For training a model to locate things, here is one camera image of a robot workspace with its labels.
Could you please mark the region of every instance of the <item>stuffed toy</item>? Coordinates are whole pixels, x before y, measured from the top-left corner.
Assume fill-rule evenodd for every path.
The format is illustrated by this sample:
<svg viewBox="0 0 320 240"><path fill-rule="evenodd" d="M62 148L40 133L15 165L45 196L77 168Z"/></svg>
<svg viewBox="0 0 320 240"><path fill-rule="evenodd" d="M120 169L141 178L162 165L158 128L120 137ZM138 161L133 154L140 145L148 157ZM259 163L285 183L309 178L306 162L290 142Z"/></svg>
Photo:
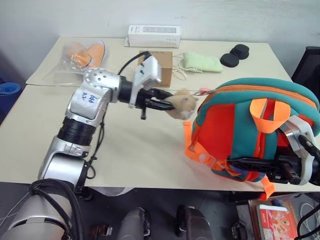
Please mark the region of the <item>stuffed toy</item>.
<svg viewBox="0 0 320 240"><path fill-rule="evenodd" d="M188 89L180 89L173 96L169 96L165 101L171 103L175 109L166 111L174 119L186 120L191 117L196 109L198 98L191 95Z"/></svg>

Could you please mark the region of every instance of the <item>backpack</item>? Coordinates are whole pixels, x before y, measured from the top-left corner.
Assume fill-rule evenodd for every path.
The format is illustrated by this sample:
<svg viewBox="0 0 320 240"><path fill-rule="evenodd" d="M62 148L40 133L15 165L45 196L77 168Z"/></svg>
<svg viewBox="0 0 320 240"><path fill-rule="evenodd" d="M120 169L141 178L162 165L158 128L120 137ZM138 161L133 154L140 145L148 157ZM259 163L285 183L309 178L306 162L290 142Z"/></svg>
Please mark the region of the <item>backpack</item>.
<svg viewBox="0 0 320 240"><path fill-rule="evenodd" d="M277 129L292 115L308 122L315 136L319 133L319 101L306 87L273 78L226 82L198 108L189 137L191 122L185 122L185 154L215 174L258 182L264 173L235 168L227 158L274 160L277 146L289 146L286 136Z"/></svg>

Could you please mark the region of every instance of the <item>gray floor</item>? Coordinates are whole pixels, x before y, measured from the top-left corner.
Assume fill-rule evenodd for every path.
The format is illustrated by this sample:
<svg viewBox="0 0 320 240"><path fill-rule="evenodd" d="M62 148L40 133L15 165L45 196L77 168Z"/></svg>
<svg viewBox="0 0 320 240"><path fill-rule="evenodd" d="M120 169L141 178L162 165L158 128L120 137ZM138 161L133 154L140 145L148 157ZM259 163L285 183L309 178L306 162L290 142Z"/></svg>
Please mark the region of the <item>gray floor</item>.
<svg viewBox="0 0 320 240"><path fill-rule="evenodd" d="M28 186L0 182L0 191L2 218L28 191ZM238 214L235 204L226 200L227 194L221 191L135 188L117 197L106 197L95 192L92 201L80 201L80 205L87 227L96 224L112 225L114 232L112 236L103 238L106 240L116 239L121 220L136 207L143 207L150 212L152 240L184 239L174 235L176 209L181 204L199 209L210 222L217 240L229 240L232 239L231 226L238 220ZM2 226L0 236L11 220L9 218Z"/></svg>

